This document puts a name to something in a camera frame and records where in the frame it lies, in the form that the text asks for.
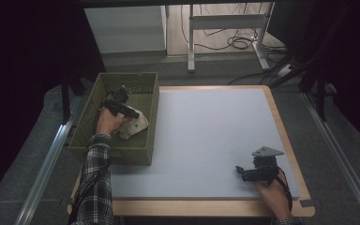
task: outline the white table surface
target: white table surface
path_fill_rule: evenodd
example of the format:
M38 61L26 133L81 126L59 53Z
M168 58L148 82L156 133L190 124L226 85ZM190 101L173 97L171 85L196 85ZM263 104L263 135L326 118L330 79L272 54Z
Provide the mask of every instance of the white table surface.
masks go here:
M111 166L112 195L158 200L257 198L235 166L254 169L251 153L263 145L284 152L262 89L160 90L153 163ZM278 156L277 164L287 175L292 195L299 197L287 156Z

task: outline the plaid sleeve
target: plaid sleeve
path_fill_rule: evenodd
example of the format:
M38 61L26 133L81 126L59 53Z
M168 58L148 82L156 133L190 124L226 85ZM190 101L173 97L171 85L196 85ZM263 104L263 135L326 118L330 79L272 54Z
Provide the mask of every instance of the plaid sleeve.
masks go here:
M97 134L89 141L84 153L81 183L72 204L73 208L78 205L76 217L70 224L113 224L109 170L111 143L108 134Z
M292 217L287 219L278 219L273 221L273 225L303 225L304 221L301 217Z

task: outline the gray floor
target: gray floor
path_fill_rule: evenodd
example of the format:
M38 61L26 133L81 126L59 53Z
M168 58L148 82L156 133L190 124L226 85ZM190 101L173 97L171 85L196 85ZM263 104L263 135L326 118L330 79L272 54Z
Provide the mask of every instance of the gray floor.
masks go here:
M226 85L242 76L246 77L233 84L254 85L263 77L263 75L253 75L260 73L261 68L256 56L248 53L198 56L195 73L187 72L187 59L184 56L150 55L144 58L130 54L118 58L118 55L104 55L104 60L107 70L112 72L158 72L160 85ZM360 203L318 130L308 105L298 92L299 80L300 77L295 77L272 89L272 92L307 188L315 202L315 216L306 217L305 221L307 224L322 225L360 224ZM83 96L84 103L93 84L87 80L82 82L87 90ZM33 131L0 183L0 224L13 224L16 220L61 125L60 90L58 86L46 94L44 109ZM344 154L360 177L360 134L338 111L330 97L326 100L325 113L328 126L333 130ZM81 163L67 151L66 147L63 147L31 224L67 222L66 207L80 168ZM175 221L183 224L212 224L212 220L201 218ZM217 224L246 222L248 220L245 218L217 219ZM127 219L127 224L160 223L162 219L156 218Z

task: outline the storage bin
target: storage bin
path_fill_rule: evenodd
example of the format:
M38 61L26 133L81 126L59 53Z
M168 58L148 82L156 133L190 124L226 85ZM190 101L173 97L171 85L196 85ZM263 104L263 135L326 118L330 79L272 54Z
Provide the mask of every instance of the storage bin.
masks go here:
M95 118L104 97L121 86L128 90L126 105L141 111L149 126L123 140L119 133L112 134L112 164L151 165L157 123L159 82L157 73L100 73L87 100L68 150L79 160L89 139L95 134Z

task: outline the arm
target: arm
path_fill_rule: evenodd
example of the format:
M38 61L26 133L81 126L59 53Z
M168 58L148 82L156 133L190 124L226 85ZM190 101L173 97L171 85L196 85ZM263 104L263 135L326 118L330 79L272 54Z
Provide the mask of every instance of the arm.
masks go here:
M278 177L286 184L283 171L279 170ZM268 187L263 186L259 182L254 182L253 185L259 191L262 201L273 211L276 218L273 223L274 225L304 224L303 219L292 215L284 189L277 180L274 180Z
M128 122L116 118L103 108L97 122L96 135L86 147L81 183L74 197L68 224L113 224L110 176L110 134Z

